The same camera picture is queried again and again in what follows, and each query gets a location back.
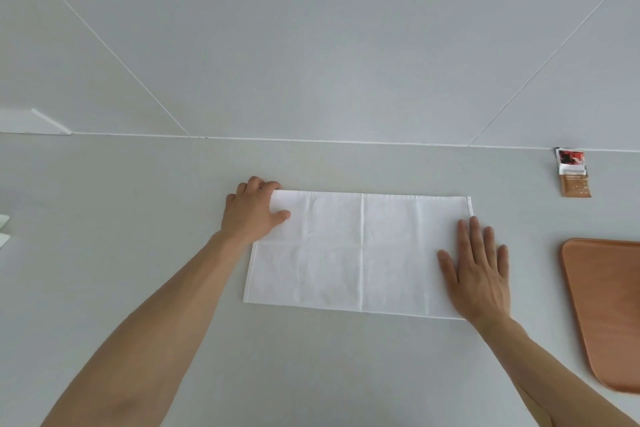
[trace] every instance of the person's left hand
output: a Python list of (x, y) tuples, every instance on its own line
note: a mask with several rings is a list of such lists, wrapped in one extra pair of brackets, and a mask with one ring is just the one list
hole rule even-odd
[(280, 184), (276, 181), (265, 182), (256, 176), (246, 183), (238, 184), (236, 194), (227, 196), (220, 232), (245, 246), (288, 220), (291, 216), (289, 211), (269, 211), (271, 195), (279, 187)]

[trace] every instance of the red and brown packet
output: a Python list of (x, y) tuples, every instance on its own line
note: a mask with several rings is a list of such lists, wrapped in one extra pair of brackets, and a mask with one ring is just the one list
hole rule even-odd
[(584, 151), (556, 148), (558, 173), (564, 197), (591, 197)]

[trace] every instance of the hand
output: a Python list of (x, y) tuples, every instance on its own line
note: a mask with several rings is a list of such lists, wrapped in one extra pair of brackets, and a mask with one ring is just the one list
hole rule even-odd
[(227, 196), (220, 232), (245, 246), (288, 220), (291, 216), (289, 211), (269, 211), (271, 195), (279, 187), (276, 181), (265, 182), (256, 176), (238, 184), (236, 194)]
[(469, 220), (471, 239), (464, 220), (458, 221), (458, 271), (449, 253), (438, 252), (447, 292), (460, 316), (478, 332), (491, 328), (511, 312), (509, 293), (509, 250), (496, 251), (491, 227), (484, 229), (476, 216)]

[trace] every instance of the person's right arm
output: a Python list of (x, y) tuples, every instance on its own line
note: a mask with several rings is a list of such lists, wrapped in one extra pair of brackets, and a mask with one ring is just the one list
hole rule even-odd
[(476, 217), (470, 220), (470, 234), (460, 221), (458, 270), (444, 250), (438, 260), (455, 308), (480, 333), (514, 384), (548, 413), (554, 427), (638, 427), (509, 317), (508, 250), (496, 250), (493, 229), (486, 228), (483, 238)]

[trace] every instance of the forearm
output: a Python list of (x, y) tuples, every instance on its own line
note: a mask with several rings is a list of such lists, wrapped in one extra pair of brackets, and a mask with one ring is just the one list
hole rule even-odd
[(530, 339), (513, 319), (479, 331), (512, 381), (548, 413), (555, 427), (637, 427)]
[(159, 425), (242, 247), (216, 234), (116, 328), (43, 423)]

